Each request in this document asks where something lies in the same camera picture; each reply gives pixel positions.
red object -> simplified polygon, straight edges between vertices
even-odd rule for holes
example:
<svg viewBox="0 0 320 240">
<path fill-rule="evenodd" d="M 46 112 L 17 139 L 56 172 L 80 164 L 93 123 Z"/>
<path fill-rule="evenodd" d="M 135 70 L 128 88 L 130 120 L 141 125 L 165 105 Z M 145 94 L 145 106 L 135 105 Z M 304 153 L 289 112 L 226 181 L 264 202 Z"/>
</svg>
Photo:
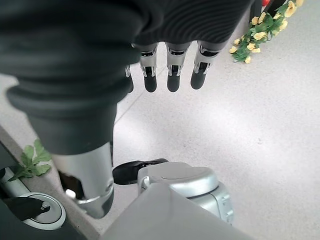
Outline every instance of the red object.
<svg viewBox="0 0 320 240">
<path fill-rule="evenodd" d="M 270 0 L 262 0 L 262 6 L 265 7 L 270 3 Z"/>
</svg>

floor seam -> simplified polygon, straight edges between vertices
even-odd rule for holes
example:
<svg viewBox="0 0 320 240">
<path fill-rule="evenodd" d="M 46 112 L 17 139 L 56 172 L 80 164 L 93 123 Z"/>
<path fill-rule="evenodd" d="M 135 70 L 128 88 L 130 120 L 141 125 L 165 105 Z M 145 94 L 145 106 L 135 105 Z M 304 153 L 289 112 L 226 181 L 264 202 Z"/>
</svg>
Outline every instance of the floor seam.
<svg viewBox="0 0 320 240">
<path fill-rule="evenodd" d="M 160 72 L 158 73 L 158 75 L 162 74 L 162 72 L 166 69 L 166 66 L 164 66 Z M 130 106 L 128 107 L 127 110 L 124 111 L 124 113 L 114 122 L 114 125 L 117 124 L 117 122 L 122 119 L 122 117 L 131 109 L 131 107 L 138 101 L 138 99 L 145 93 L 145 91 L 143 90 L 142 93 L 132 102 L 132 104 L 130 104 Z"/>
</svg>

yellow flower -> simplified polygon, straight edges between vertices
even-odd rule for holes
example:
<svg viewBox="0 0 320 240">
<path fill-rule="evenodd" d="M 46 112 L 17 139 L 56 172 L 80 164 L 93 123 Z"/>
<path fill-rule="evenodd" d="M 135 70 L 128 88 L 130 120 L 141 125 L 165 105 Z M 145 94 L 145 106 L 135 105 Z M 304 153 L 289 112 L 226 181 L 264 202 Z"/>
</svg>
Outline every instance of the yellow flower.
<svg viewBox="0 0 320 240">
<path fill-rule="evenodd" d="M 287 20 L 283 20 L 282 21 L 282 25 L 279 27 L 279 30 L 282 31 L 283 29 L 285 29 L 288 26 L 288 21 Z"/>
<path fill-rule="evenodd" d="M 240 43 L 240 38 L 237 38 L 236 40 L 234 40 L 234 42 L 233 42 L 235 45 L 239 45 L 239 43 Z"/>
<path fill-rule="evenodd" d="M 253 53 L 261 53 L 260 47 L 252 49 L 251 52 L 253 52 Z"/>
<path fill-rule="evenodd" d="M 251 63 L 251 57 L 250 57 L 250 56 L 247 56 L 246 59 L 244 60 L 244 62 L 245 62 L 246 64 Z"/>
<path fill-rule="evenodd" d="M 272 34 L 274 34 L 274 36 L 277 36 L 279 34 L 279 32 L 277 30 L 273 30 Z"/>
<path fill-rule="evenodd" d="M 267 35 L 267 33 L 261 31 L 261 32 L 257 32 L 255 35 L 253 35 L 253 38 L 255 40 L 260 40 L 262 38 L 264 38 Z"/>
<path fill-rule="evenodd" d="M 258 19 L 258 23 L 259 23 L 259 24 L 263 22 L 263 20 L 265 19 L 265 16 L 266 16 L 266 15 L 267 15 L 267 14 L 266 14 L 265 12 L 261 13 L 261 16 L 260 16 L 259 19 Z"/>
<path fill-rule="evenodd" d="M 297 7 L 301 7 L 304 4 L 304 0 L 296 0 L 295 4 Z"/>
<path fill-rule="evenodd" d="M 273 19 L 278 19 L 278 18 L 280 18 L 280 17 L 281 17 L 281 14 L 277 12 L 277 14 L 274 15 Z"/>
<path fill-rule="evenodd" d="M 288 8 L 285 10 L 284 16 L 285 16 L 286 18 L 289 18 L 289 17 L 292 16 L 292 14 L 295 13 L 296 10 L 297 10 L 297 7 L 296 7 L 296 5 L 294 4 L 294 2 L 293 2 L 293 1 L 289 1 L 289 2 L 288 2 Z"/>
<path fill-rule="evenodd" d="M 259 19 L 259 17 L 257 17 L 257 16 L 252 18 L 252 20 L 251 20 L 252 25 L 257 25 L 258 24 L 258 19 Z"/>
<path fill-rule="evenodd" d="M 246 48 L 249 49 L 250 51 L 252 51 L 255 47 L 256 47 L 255 43 L 249 43 L 248 46 L 246 46 Z"/>
<path fill-rule="evenodd" d="M 230 54 L 235 53 L 238 50 L 238 48 L 236 48 L 235 46 L 232 46 L 232 48 L 229 50 Z"/>
</svg>

speckled floor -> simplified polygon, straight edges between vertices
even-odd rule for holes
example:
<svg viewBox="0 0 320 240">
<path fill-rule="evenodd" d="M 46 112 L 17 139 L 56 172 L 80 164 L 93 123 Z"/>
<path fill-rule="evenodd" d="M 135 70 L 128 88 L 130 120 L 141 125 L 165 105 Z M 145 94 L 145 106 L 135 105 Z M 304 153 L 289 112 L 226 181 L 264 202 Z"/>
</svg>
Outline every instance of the speckled floor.
<svg viewBox="0 0 320 240">
<path fill-rule="evenodd" d="M 257 240 L 319 240 L 319 11 L 320 1 L 306 0 L 251 64 L 233 63 L 228 44 L 200 90 L 190 87 L 196 44 L 188 51 L 176 93 L 167 90 L 161 44 L 154 93 L 144 90 L 140 67 L 131 67 L 135 89 L 118 105 L 114 164 L 167 158 L 210 167 L 231 192 L 236 228 Z M 243 34 L 247 18 L 231 40 Z M 12 84 L 0 76 L 1 91 Z M 23 115 L 3 94 L 0 105 L 0 126 L 18 146 L 31 143 L 35 136 Z M 116 186 L 110 213 L 93 220 L 64 199 L 55 172 L 45 183 L 28 184 L 56 194 L 89 239 L 103 233 L 137 195 L 135 185 Z"/>
</svg>

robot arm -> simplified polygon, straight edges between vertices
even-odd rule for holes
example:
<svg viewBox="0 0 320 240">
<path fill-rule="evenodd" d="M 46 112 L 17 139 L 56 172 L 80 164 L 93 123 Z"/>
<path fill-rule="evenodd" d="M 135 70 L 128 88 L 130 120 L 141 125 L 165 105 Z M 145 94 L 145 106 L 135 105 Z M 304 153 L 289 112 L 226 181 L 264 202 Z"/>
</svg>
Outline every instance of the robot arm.
<svg viewBox="0 0 320 240">
<path fill-rule="evenodd" d="M 167 43 L 168 87 L 179 87 L 188 43 L 199 41 L 191 85 L 251 0 L 4 0 L 0 72 L 18 85 L 11 104 L 27 114 L 52 153 L 65 193 L 94 218 L 113 201 L 109 142 L 117 103 L 132 90 L 130 64 L 141 59 L 145 86 L 156 87 L 156 49 Z"/>
</svg>

